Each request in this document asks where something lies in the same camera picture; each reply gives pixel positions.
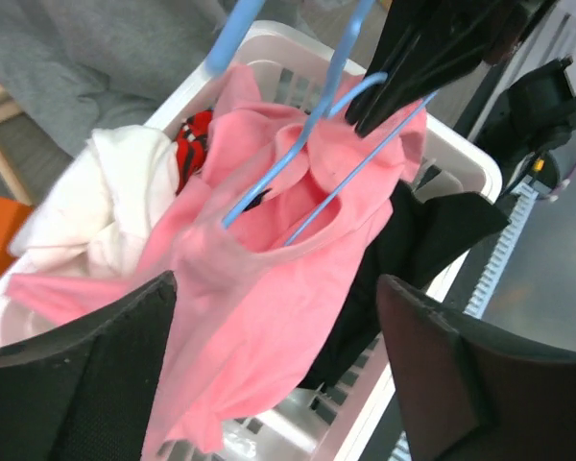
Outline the light blue wire hanger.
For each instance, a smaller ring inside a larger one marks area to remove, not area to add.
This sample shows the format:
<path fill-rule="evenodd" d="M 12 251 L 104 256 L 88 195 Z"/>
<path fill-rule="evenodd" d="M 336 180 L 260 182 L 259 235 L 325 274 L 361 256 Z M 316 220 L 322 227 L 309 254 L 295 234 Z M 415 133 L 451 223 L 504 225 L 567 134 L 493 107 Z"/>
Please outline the light blue wire hanger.
<path fill-rule="evenodd" d="M 252 25 L 253 21 L 258 16 L 264 3 L 256 0 L 243 0 L 236 3 L 234 9 L 228 16 L 224 28 L 216 39 L 212 49 L 204 60 L 204 70 L 211 78 L 216 78 L 222 75 L 231 63 L 234 57 L 240 40 L 243 39 Z M 348 102 L 354 97 L 358 96 L 365 90 L 374 85 L 380 85 L 388 80 L 388 75 L 384 72 L 377 72 L 369 77 L 364 78 L 357 86 L 343 96 L 338 102 L 334 101 L 334 97 L 343 75 L 345 65 L 347 63 L 350 52 L 359 37 L 361 26 L 372 8 L 373 2 L 370 0 L 361 0 L 355 7 L 346 28 L 344 29 L 342 38 L 337 48 L 335 49 L 330 64 L 326 71 L 326 78 L 324 82 L 323 92 L 320 101 L 316 107 L 311 111 L 306 119 L 303 128 L 287 153 L 278 160 L 273 167 L 255 184 L 252 188 L 240 199 L 240 201 L 228 212 L 222 220 L 222 226 L 228 228 L 245 210 L 245 208 L 253 202 L 259 193 L 266 188 L 270 182 L 275 179 L 280 172 L 296 157 L 301 148 L 304 147 L 309 135 L 314 129 L 315 125 L 321 118 L 336 115 Z M 311 222 L 323 211 L 323 209 L 330 203 L 330 201 L 338 195 L 343 188 L 385 147 L 391 140 L 393 140 L 400 131 L 411 122 L 416 115 L 420 114 L 426 105 L 434 99 L 435 93 L 426 96 L 422 102 L 414 109 L 403 121 L 401 121 L 396 128 L 394 128 L 387 137 L 380 142 L 380 144 L 373 149 L 373 151 L 362 160 L 348 176 L 340 182 L 340 184 L 330 193 L 330 195 L 318 205 L 314 211 L 305 219 L 305 221 L 295 230 L 295 232 L 285 241 L 287 245 L 293 243 L 296 238 L 311 224 Z"/>

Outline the pink t shirt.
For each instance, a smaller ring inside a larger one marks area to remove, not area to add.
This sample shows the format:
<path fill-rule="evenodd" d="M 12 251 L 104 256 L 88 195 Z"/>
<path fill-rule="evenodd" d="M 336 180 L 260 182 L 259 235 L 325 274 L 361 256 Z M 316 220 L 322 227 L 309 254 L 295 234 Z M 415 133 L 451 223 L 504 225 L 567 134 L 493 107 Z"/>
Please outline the pink t shirt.
<path fill-rule="evenodd" d="M 172 271 L 177 303 L 142 456 L 185 439 L 222 447 L 226 420 L 258 415 L 301 382 L 342 308 L 390 196 L 420 165 L 426 113 L 410 105 L 366 137 L 341 115 L 322 119 L 263 189 L 224 226 L 244 194 L 292 148 L 305 122 L 261 98 L 253 71 L 233 67 L 216 103 L 209 148 L 155 225 L 127 279 L 12 276 L 7 295 L 62 325 Z"/>

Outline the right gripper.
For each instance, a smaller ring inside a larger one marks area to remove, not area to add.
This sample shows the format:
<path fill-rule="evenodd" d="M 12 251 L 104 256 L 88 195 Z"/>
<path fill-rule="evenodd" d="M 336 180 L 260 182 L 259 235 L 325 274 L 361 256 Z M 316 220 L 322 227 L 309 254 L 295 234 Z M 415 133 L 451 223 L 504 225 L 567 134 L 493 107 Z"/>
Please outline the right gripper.
<path fill-rule="evenodd" d="M 346 120 L 365 137 L 391 115 L 465 77 L 480 63 L 508 59 L 554 1 L 391 1 L 367 74 L 385 80 L 357 96 Z"/>

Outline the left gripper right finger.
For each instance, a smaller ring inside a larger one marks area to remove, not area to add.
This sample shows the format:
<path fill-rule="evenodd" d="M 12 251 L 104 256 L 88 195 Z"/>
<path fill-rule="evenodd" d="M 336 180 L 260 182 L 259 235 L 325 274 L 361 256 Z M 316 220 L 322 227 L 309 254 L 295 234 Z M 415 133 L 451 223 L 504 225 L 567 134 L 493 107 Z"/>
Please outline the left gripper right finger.
<path fill-rule="evenodd" d="M 576 460 L 576 352 L 383 275 L 376 304 L 414 460 Z"/>

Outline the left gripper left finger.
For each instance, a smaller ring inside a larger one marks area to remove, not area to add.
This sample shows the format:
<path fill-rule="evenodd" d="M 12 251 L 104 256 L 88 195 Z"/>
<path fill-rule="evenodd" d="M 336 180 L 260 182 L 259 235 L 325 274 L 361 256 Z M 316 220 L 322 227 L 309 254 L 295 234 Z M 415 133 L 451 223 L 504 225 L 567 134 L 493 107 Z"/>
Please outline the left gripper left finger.
<path fill-rule="evenodd" d="M 164 272 L 0 348 L 0 460 L 137 460 L 176 305 Z"/>

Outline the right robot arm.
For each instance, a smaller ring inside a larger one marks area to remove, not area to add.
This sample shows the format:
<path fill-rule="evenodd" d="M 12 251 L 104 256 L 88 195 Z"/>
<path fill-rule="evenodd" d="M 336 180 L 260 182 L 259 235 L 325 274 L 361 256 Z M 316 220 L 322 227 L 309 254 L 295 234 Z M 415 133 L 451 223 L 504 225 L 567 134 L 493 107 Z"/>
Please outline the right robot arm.
<path fill-rule="evenodd" d="M 508 59 L 531 35 L 552 1 L 395 1 L 369 74 L 386 79 L 349 105 L 348 123 L 364 137 L 400 109 L 473 71 Z M 516 81 L 508 107 L 484 136 L 484 149 L 500 162 L 550 149 L 576 129 L 576 93 L 566 79 L 570 57 Z"/>

